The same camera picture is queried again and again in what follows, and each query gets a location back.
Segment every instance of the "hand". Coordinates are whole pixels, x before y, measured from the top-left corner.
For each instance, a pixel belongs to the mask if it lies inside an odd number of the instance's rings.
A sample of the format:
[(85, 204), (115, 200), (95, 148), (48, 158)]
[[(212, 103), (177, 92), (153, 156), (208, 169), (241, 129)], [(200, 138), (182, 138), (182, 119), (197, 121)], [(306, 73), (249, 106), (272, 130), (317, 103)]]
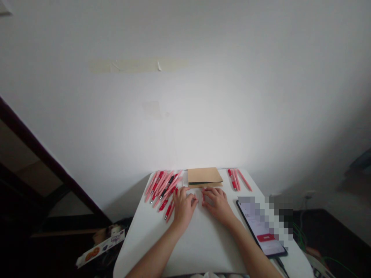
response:
[(227, 194), (220, 188), (207, 187), (202, 190), (202, 194), (208, 196), (214, 206), (203, 201), (202, 206), (206, 207), (209, 212), (223, 225), (229, 227), (237, 217), (233, 213), (227, 201)]
[(180, 228), (182, 232), (186, 231), (198, 203), (198, 199), (195, 195), (189, 194), (186, 196), (186, 191), (189, 189), (189, 187), (182, 187), (178, 190), (178, 193), (173, 193), (174, 221), (172, 225)]

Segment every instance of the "white table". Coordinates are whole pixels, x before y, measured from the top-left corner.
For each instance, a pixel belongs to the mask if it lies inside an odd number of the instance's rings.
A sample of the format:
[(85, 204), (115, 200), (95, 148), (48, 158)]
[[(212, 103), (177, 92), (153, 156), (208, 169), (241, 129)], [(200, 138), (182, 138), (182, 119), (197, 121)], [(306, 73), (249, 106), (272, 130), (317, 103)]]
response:
[[(274, 211), (269, 210), (269, 204), (264, 203), (262, 192), (259, 190), (258, 186), (247, 171), (243, 169), (240, 170), (249, 182), (253, 190), (252, 192), (246, 188), (241, 179), (241, 191), (235, 192), (227, 173), (227, 169), (219, 170), (224, 181), (223, 187), (221, 188), (227, 194), (228, 202), (233, 212), (249, 231), (236, 205), (236, 200), (238, 196), (254, 196), (255, 202), (260, 202), (261, 208), (268, 208), (265, 210), (265, 215), (269, 215), (270, 221), (276, 219), (274, 225), (275, 227), (278, 227), (278, 216), (274, 216)], [(187, 171), (184, 171), (183, 173), (183, 185), (186, 186), (188, 183)], [(147, 186), (151, 182), (153, 174), (150, 176)], [(229, 232), (213, 219), (209, 212), (202, 207), (200, 188), (191, 189), (188, 192), (196, 194), (200, 202), (198, 208), (194, 211), (188, 229), (181, 237), (170, 256), (163, 272), (163, 277), (190, 273), (204, 273), (207, 271), (246, 273), (234, 239)], [(149, 201), (147, 203), (144, 201), (145, 196), (143, 193), (143, 197), (135, 212), (134, 219), (121, 248), (119, 257), (117, 258), (113, 273), (114, 278), (125, 277), (143, 255), (163, 235), (173, 220), (174, 213), (172, 214), (168, 224), (164, 221), (167, 206), (162, 212), (158, 213), (159, 205), (157, 205), (156, 209), (153, 209), (152, 205), (154, 203), (150, 205)], [(285, 265), (290, 278), (312, 278), (313, 271), (311, 266), (296, 242), (294, 240), (289, 240), (287, 232), (285, 234), (282, 231), (279, 235), (279, 239), (283, 239), (284, 241), (284, 246), (288, 247), (288, 256), (281, 257), (281, 261)], [(271, 261), (282, 273), (275, 261)]]

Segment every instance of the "phone screen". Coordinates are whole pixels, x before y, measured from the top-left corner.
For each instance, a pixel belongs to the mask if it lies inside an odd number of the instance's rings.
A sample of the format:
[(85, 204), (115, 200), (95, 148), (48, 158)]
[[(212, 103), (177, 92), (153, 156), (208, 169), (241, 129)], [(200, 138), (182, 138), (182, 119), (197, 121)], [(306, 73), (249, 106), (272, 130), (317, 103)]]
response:
[(237, 205), (241, 209), (245, 220), (250, 227), (251, 233), (254, 235), (256, 242), (259, 244), (263, 253), (266, 256), (286, 255), (286, 249), (274, 238), (274, 235), (269, 233), (269, 229), (265, 227), (264, 222), (260, 221), (260, 216), (255, 215), (255, 207), (253, 203), (239, 203)]

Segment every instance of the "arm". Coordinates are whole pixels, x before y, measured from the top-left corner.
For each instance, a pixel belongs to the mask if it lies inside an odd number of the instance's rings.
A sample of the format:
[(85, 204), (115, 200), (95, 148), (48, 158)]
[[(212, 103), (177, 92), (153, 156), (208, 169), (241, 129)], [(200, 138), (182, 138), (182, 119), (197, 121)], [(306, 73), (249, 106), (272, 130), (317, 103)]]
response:
[(282, 278), (281, 274), (234, 215), (228, 204), (225, 192), (220, 188), (209, 187), (203, 190), (203, 194), (214, 202), (214, 206), (207, 202), (202, 202), (202, 205), (231, 232), (250, 277)]
[(127, 278), (161, 276), (175, 245), (186, 231), (198, 203), (198, 199), (193, 194), (186, 196), (187, 190), (189, 190), (189, 187), (182, 187), (177, 194), (174, 192), (174, 221), (163, 236), (129, 272)]

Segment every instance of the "brown envelope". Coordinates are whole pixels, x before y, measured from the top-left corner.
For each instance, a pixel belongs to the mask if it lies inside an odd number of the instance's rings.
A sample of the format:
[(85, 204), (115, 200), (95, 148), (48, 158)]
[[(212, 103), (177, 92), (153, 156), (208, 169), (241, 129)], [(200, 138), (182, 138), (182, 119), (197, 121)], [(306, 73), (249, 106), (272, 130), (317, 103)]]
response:
[(190, 188), (223, 186), (222, 182), (223, 179), (215, 167), (188, 169), (188, 186)]

